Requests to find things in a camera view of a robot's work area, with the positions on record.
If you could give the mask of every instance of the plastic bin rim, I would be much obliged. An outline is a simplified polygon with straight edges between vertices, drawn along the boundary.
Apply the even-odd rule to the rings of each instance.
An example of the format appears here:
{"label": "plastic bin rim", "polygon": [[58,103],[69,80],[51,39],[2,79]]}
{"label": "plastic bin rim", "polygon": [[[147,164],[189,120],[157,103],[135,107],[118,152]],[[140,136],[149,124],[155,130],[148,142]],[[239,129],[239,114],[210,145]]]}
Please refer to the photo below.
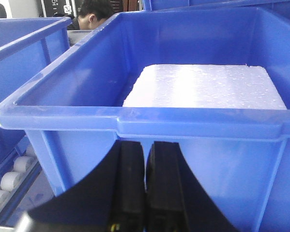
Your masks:
{"label": "plastic bin rim", "polygon": [[[0,21],[11,21],[13,19],[0,19]],[[36,31],[33,31],[27,35],[24,35],[10,43],[7,43],[0,47],[0,61],[10,56],[11,54],[37,42],[41,38],[44,38],[53,32],[62,29],[72,23],[70,17],[52,17],[52,18],[25,18],[15,19],[17,21],[53,21],[53,23],[44,26]]]}
{"label": "plastic bin rim", "polygon": [[259,4],[269,4],[277,2],[287,2],[290,0],[217,0],[215,2],[209,3],[199,3],[195,5],[190,5],[190,1],[187,1],[186,6],[164,8],[164,9],[153,9],[152,6],[153,0],[144,0],[144,11],[186,11],[193,9],[204,9],[204,8],[222,8],[222,7],[239,7],[239,6],[252,6]]}

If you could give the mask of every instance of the ear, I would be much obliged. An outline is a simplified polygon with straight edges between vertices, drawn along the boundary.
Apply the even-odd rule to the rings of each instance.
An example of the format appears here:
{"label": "ear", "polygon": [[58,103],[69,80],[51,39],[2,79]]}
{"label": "ear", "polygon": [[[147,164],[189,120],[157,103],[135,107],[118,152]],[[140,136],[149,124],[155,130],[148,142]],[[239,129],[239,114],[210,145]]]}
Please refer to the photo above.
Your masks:
{"label": "ear", "polygon": [[90,14],[89,15],[89,22],[92,23],[96,19],[95,14]]}

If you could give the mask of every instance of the black shirt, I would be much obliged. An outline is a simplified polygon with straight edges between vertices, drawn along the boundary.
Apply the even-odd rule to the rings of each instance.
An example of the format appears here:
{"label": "black shirt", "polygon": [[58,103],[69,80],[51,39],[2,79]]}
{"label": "black shirt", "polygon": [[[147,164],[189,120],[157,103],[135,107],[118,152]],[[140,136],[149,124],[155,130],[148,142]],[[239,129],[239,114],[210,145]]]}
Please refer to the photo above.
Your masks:
{"label": "black shirt", "polygon": [[72,24],[67,26],[68,30],[79,30],[78,17],[73,18]]}

